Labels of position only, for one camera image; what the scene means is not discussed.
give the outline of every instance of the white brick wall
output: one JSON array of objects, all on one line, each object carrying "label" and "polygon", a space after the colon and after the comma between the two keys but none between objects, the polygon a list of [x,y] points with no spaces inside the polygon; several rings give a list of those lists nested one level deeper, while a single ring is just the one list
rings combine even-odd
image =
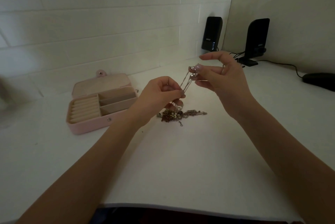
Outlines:
[{"label": "white brick wall", "polygon": [[208,16],[231,0],[0,0],[0,77],[16,103],[107,73],[199,55]]}]

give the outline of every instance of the left hand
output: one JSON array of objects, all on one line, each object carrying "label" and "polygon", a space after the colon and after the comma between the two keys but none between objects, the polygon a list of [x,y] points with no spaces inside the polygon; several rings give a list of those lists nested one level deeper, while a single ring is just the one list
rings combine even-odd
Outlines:
[{"label": "left hand", "polygon": [[129,112],[138,116],[140,126],[144,126],[163,108],[175,110],[176,107],[170,102],[181,106],[183,102],[180,98],[185,97],[184,91],[172,78],[159,77],[149,81]]}]

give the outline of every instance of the white wall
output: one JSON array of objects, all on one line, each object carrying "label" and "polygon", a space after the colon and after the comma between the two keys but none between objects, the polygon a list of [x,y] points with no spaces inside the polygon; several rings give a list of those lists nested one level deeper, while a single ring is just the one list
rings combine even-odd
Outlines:
[{"label": "white wall", "polygon": [[226,22],[230,1],[0,0],[0,77],[22,103],[98,69],[134,74],[185,60],[202,52],[208,16]]},{"label": "white wall", "polygon": [[263,58],[335,73],[335,0],[232,0],[223,48],[243,51],[258,18],[271,20]]}]

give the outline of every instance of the speaker stand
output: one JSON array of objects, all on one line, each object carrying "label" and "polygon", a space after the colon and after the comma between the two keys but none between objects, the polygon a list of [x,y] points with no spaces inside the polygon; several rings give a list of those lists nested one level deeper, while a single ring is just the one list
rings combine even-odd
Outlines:
[{"label": "speaker stand", "polygon": [[258,62],[252,61],[251,59],[248,59],[248,58],[245,58],[245,57],[236,58],[235,60],[237,62],[239,62],[240,64],[246,65],[248,67],[258,65]]}]

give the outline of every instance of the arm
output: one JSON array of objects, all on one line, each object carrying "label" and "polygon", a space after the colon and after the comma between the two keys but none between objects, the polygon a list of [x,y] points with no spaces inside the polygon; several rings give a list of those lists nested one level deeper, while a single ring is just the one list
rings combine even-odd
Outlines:
[{"label": "arm", "polygon": [[16,223],[88,223],[137,130],[162,108],[174,108],[171,101],[181,105],[184,97],[171,78],[151,80],[135,104]]},{"label": "arm", "polygon": [[304,220],[335,223],[335,172],[253,98],[241,66],[228,53],[207,53],[200,58],[219,59],[224,67],[198,65],[196,84],[215,91],[280,179]]}]

